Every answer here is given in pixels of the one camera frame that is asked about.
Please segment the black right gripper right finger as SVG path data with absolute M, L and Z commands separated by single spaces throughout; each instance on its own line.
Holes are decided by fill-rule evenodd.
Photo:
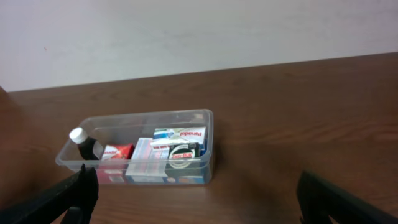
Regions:
M 355 197 L 342 188 L 303 171 L 297 185 L 297 198 L 304 224 L 365 223 L 397 224 L 397 218 Z

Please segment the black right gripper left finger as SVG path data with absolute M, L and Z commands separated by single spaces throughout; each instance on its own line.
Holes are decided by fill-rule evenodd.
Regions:
M 81 170 L 25 202 L 1 211 L 2 224 L 62 223 L 89 224 L 98 200 L 99 183 L 93 167 Z

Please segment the red Panadol ActiFast box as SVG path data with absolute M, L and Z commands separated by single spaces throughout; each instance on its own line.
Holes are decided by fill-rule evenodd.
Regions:
M 125 184 L 127 164 L 134 151 L 133 144 L 107 145 L 96 173 L 100 184 Z

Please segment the dark bottle white cap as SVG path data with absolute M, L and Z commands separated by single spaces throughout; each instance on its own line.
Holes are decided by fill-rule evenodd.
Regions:
M 83 128 L 77 127 L 71 130 L 69 138 L 77 145 L 80 155 L 84 160 L 101 159 L 104 147 L 95 138 L 90 137 Z

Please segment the white blue medicine box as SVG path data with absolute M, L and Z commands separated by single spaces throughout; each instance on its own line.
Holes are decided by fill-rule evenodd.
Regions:
M 151 138 L 140 138 L 128 165 L 125 177 L 130 184 L 187 185 L 207 184 L 212 178 L 211 166 L 208 161 L 200 162 L 201 176 L 198 177 L 167 177 L 166 164 L 169 162 L 169 148 L 154 150 Z

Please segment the clear plastic container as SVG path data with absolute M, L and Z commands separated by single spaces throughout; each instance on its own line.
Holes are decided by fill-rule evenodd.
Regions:
M 125 144 L 133 144 L 135 149 L 140 138 L 152 139 L 154 131 L 157 128 L 205 127 L 205 150 L 200 150 L 198 159 L 201 162 L 208 161 L 211 166 L 211 174 L 213 173 L 213 113 L 210 110 L 162 111 L 97 116 L 83 120 L 79 127 L 83 128 L 90 137 L 99 141 L 104 149 L 107 145 Z M 78 151 L 77 145 L 68 140 L 58 153 L 55 162 L 60 166 L 78 172 L 81 165 L 93 167 L 97 170 L 101 159 L 93 161 L 84 160 Z M 132 162 L 132 157 L 122 162 L 129 165 Z

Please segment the dark green Zam-Buk box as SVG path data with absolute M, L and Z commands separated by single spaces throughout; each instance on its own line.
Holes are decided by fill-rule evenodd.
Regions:
M 194 162 L 200 156 L 200 145 L 197 142 L 175 144 L 169 148 L 169 162 L 166 164 L 167 177 L 201 176 L 200 162 Z

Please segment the white blue Panadol box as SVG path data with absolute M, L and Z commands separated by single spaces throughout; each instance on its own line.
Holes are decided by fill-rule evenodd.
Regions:
M 174 144 L 199 143 L 202 151 L 205 150 L 206 140 L 205 127 L 193 128 L 157 128 L 151 142 L 154 150 L 166 149 Z

